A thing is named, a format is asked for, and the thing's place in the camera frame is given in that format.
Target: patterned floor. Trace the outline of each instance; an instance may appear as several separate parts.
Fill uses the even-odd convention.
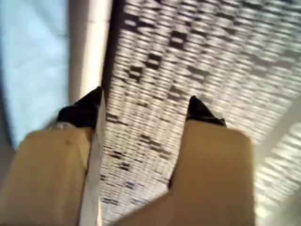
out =
[[[109,36],[112,64],[105,72],[112,77],[100,177],[104,224],[166,191],[191,95],[252,138],[260,157],[256,213],[260,224],[268,222],[300,187],[300,178],[287,173],[297,163],[281,168],[276,161],[285,162],[301,140],[301,4],[123,4],[111,26],[118,39]]]

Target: light blue wall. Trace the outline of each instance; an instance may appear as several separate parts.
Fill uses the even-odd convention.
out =
[[[2,82],[15,146],[68,103],[67,0],[0,0]]]

